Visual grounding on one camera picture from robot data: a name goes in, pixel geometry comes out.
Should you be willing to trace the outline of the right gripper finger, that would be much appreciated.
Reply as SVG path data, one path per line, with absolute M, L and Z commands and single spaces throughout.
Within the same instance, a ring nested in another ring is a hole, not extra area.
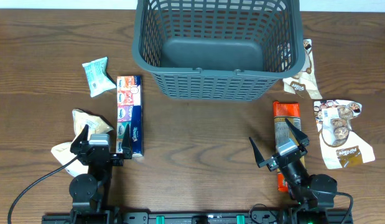
M 296 128 L 287 118 L 285 119 L 285 122 L 293 134 L 295 140 L 297 141 L 299 146 L 308 146 L 309 145 L 309 138 L 308 136 L 303 133 L 301 130 Z
M 267 165 L 267 161 L 263 158 L 262 154 L 260 153 L 257 145 L 253 141 L 252 137 L 249 137 L 249 141 L 253 147 L 253 152 L 254 152 L 254 158 L 256 161 L 256 164 L 259 168 L 262 168 Z

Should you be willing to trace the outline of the large cookie bag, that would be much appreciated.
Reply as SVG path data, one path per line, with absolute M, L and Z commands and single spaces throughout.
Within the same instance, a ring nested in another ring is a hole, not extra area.
M 313 102 L 320 149 L 327 169 L 358 166 L 375 160 L 372 146 L 352 129 L 351 120 L 362 112 L 362 105 L 350 100 Z

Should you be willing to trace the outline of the Kleenex tissue multipack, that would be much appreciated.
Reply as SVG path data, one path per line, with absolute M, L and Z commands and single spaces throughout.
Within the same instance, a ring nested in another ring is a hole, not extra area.
M 132 157 L 143 157 L 143 112 L 141 76 L 117 77 L 116 152 L 123 153 L 121 143 L 126 125 L 130 125 Z

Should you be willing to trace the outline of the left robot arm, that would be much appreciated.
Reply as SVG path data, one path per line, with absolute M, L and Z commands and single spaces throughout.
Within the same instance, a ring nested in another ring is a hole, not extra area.
M 70 147 L 77 160 L 88 167 L 88 172 L 73 178 L 69 192 L 72 196 L 71 223 L 118 224 L 123 222 L 118 207 L 108 205 L 109 188 L 114 166 L 122 166 L 132 158 L 130 126 L 121 141 L 122 152 L 113 153 L 108 134 L 88 134 L 85 125 Z

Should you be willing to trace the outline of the orange spaghetti packet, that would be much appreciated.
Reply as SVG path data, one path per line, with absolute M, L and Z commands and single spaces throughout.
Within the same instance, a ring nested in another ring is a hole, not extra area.
M 297 142 L 290 132 L 285 119 L 288 119 L 297 129 L 301 130 L 300 105 L 298 103 L 280 103 L 275 101 L 272 107 L 276 145 L 289 139 Z

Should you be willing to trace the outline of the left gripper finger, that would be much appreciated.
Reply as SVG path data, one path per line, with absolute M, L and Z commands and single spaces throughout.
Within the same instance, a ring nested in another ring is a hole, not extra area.
M 70 146 L 70 152 L 73 154 L 79 154 L 85 145 L 88 144 L 88 131 L 89 126 L 86 124 L 80 134 L 73 140 Z
M 132 159 L 132 145 L 130 140 L 130 125 L 126 125 L 125 133 L 121 143 L 124 159 Z

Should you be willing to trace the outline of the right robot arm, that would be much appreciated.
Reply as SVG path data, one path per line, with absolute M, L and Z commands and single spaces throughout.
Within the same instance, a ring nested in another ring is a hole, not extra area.
M 337 181 L 325 174 L 310 175 L 301 158 L 307 154 L 308 136 L 288 119 L 286 125 L 295 139 L 277 145 L 277 152 L 264 159 L 257 145 L 250 139 L 258 167 L 279 170 L 284 176 L 291 198 L 298 202 L 277 215 L 277 223 L 328 223 L 327 209 L 334 206 Z

